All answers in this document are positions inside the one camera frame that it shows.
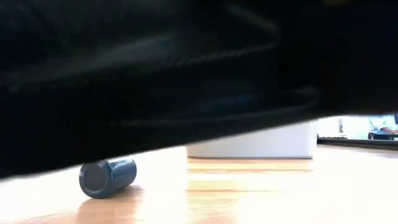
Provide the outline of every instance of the wood grain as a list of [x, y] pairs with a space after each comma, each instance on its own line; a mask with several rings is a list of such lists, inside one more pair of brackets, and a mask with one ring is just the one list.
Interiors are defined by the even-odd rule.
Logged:
[[131, 156], [136, 181], [94, 200], [79, 167], [0, 183], [3, 223], [398, 223], [398, 152], [318, 146], [314, 160]]

